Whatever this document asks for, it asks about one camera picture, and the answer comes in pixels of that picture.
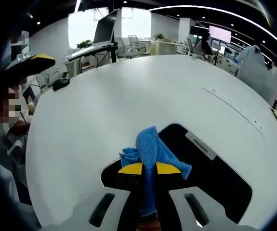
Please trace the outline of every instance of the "window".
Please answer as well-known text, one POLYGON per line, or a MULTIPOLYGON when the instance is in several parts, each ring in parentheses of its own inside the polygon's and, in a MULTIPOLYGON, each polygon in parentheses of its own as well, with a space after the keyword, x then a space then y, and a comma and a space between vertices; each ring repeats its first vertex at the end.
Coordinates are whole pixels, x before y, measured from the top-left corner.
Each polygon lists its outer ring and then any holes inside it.
POLYGON ((85 41, 93 41, 98 21, 108 15, 107 8, 90 9, 72 13, 68 17, 68 39, 71 48, 85 41))
POLYGON ((122 8, 121 34, 123 38, 136 35, 138 38, 151 37, 151 12, 137 8, 122 8))

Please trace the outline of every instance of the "black pole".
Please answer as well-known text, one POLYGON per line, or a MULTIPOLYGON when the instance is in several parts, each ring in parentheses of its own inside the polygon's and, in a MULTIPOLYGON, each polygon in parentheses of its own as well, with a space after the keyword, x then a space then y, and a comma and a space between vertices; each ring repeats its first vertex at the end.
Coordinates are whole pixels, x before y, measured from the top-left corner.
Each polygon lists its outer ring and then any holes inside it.
MULTIPOLYGON (((112 13, 114 11, 114 5, 115 5, 115 0, 109 0, 108 2, 108 12, 109 13, 112 13)), ((113 32, 113 38, 111 40, 112 43, 115 44, 115 33, 113 32)), ((117 60, 116 60, 116 52, 114 49, 111 49, 111 62, 112 63, 115 63, 117 60)))

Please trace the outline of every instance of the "black slot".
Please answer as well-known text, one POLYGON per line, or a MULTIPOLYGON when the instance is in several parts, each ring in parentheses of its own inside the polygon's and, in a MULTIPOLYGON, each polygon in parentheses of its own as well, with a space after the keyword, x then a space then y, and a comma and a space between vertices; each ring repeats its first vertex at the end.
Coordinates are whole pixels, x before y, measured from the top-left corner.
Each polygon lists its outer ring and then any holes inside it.
POLYGON ((102 221, 104 219, 105 213, 108 210, 108 207, 110 206, 111 202, 113 201, 115 195, 111 193, 105 194, 105 196, 102 198, 98 206, 95 208, 94 212, 92 213, 89 223, 92 224, 95 227, 100 227, 102 224, 102 221))
POLYGON ((207 218, 207 215, 204 212, 198 200, 196 199, 196 197, 193 194, 189 193, 185 195, 185 199, 191 207, 196 220, 202 225, 202 227, 208 224, 209 220, 207 218))

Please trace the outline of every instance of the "potted plant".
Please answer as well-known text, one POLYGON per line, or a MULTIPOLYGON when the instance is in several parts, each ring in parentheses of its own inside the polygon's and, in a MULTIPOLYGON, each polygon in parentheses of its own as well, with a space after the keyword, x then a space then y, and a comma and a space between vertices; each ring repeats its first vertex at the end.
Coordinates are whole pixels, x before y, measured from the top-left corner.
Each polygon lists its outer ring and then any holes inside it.
POLYGON ((163 40, 163 39, 165 39, 164 35, 161 34, 161 33, 156 34, 153 37, 154 37, 154 40, 163 40))
POLYGON ((77 48, 86 48, 86 47, 90 47, 91 46, 91 41, 90 40, 86 40, 81 42, 80 44, 77 44, 77 48))

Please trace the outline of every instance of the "blue cloth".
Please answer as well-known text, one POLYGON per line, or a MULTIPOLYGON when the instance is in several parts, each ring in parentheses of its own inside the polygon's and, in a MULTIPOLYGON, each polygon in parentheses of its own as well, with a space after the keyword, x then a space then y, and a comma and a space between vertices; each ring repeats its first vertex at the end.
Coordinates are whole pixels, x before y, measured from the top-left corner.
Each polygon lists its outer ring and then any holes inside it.
POLYGON ((141 131, 136 138, 136 148, 124 148, 121 155, 122 167, 142 162, 145 167, 145 200, 141 208, 141 216, 156 212, 155 193, 153 187, 153 167, 156 162, 172 165, 180 170, 184 179, 191 171, 191 166, 180 162, 158 137, 155 126, 141 131))

